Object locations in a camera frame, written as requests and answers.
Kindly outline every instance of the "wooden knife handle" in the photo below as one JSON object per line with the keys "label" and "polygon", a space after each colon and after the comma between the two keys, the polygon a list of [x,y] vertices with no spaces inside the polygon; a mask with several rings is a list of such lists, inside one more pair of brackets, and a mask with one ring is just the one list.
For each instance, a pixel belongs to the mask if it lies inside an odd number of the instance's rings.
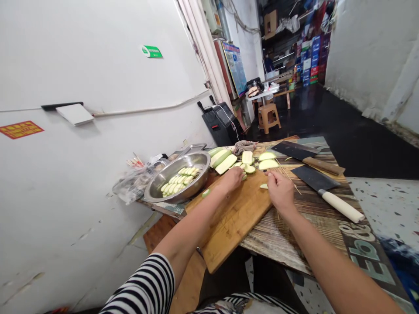
{"label": "wooden knife handle", "polygon": [[365,218],[365,216],[363,214],[361,214],[359,211],[357,211],[351,205],[346,203],[343,199],[337,197],[335,194],[332,194],[330,192],[326,192],[324,190],[320,190],[319,194],[322,195],[322,198],[326,202],[328,202],[330,205],[332,205],[335,209],[337,209],[339,212],[344,214],[346,217],[348,217],[354,223],[359,223],[361,220],[363,220]]}
{"label": "wooden knife handle", "polygon": [[334,164],[329,164],[325,161],[314,159],[312,157],[304,158],[302,161],[305,164],[330,172],[331,174],[340,175],[345,172],[345,168],[335,166]]}

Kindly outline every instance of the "metal tray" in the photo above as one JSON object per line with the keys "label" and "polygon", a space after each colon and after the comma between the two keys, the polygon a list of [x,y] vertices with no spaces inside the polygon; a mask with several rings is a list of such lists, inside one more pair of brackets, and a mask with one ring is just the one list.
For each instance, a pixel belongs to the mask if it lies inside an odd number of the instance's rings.
{"label": "metal tray", "polygon": [[188,147],[186,147],[184,151],[181,152],[179,156],[177,156],[177,158],[180,158],[183,155],[186,155],[194,151],[204,150],[205,147],[206,147],[206,143],[191,144]]}

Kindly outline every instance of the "green sign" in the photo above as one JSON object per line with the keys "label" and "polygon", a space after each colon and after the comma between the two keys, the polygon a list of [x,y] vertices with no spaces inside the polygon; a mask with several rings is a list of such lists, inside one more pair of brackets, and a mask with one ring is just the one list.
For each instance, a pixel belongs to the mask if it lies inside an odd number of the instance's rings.
{"label": "green sign", "polygon": [[141,46],[141,51],[147,58],[162,58],[160,50],[153,46]]}

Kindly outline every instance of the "red sticker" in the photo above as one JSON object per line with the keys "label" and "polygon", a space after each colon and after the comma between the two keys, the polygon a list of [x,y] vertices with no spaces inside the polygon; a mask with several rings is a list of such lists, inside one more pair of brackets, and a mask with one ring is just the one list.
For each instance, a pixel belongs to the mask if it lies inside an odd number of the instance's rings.
{"label": "red sticker", "polygon": [[42,128],[37,126],[32,121],[14,123],[8,126],[0,126],[0,132],[10,137],[12,140],[43,131],[44,130]]}

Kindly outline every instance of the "white knife handle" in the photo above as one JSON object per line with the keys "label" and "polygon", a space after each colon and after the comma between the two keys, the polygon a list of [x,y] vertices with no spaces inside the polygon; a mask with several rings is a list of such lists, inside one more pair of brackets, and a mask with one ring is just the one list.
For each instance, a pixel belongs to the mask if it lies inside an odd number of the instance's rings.
{"label": "white knife handle", "polygon": [[343,215],[348,217],[354,223],[359,223],[365,218],[363,214],[353,208],[351,205],[346,203],[343,199],[337,197],[335,194],[327,192],[325,190],[319,190],[319,194],[322,198],[332,205],[335,209],[341,212]]}

